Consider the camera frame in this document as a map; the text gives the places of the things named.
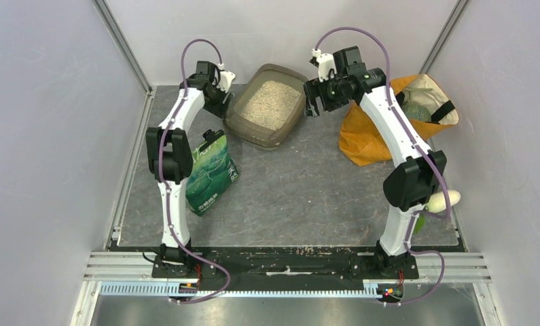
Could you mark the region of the black bag clip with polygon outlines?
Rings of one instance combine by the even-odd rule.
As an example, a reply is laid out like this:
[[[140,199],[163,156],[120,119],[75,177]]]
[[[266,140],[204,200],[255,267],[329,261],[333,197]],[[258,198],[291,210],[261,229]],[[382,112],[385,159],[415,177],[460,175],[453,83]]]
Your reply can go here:
[[[213,130],[207,130],[202,136],[204,138],[204,142],[202,143],[202,145],[208,147],[210,146],[211,144],[213,144],[214,142],[216,142],[218,139],[220,139],[222,136],[225,135],[225,131],[224,130],[217,130],[217,131],[213,131]]]

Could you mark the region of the brown translucent litter box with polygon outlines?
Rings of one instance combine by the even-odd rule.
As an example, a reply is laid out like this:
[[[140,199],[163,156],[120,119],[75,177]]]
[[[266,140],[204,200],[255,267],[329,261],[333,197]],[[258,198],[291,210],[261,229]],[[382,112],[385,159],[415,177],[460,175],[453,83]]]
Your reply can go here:
[[[306,108],[308,78],[275,64],[262,65],[223,119],[227,131],[265,150],[280,146]]]

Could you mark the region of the green cat litter bag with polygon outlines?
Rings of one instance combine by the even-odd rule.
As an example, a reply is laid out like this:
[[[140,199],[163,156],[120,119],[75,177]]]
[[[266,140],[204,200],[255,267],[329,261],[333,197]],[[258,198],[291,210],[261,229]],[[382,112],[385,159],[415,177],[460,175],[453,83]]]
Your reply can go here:
[[[189,210],[197,216],[204,215],[239,177],[226,133],[208,147],[203,142],[192,152],[193,168],[185,189]]]

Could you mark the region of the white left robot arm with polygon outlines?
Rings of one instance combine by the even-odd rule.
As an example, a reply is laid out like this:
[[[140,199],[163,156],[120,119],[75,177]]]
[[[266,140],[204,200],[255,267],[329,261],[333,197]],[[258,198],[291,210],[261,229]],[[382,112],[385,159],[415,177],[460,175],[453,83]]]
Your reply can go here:
[[[168,115],[145,132],[149,171],[158,183],[162,200],[164,234],[156,261],[168,263],[178,277],[189,276],[195,267],[194,258],[185,248],[190,242],[185,190],[193,168],[187,132],[201,109],[223,117],[234,78],[223,63],[197,62],[196,72],[179,86],[177,101]]]

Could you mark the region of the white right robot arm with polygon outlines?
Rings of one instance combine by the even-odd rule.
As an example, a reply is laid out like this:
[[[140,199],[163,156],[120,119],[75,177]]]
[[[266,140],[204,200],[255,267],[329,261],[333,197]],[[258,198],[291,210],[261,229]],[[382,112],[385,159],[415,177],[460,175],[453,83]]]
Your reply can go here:
[[[373,121],[391,155],[395,168],[383,183],[389,214],[374,258],[375,272],[390,278],[400,271],[400,260],[408,255],[415,214],[438,189],[446,156],[433,151],[418,135],[399,107],[386,72],[367,69],[358,47],[333,54],[313,49],[310,63],[318,76],[303,85],[305,114],[317,117],[321,111],[334,111],[355,101]]]

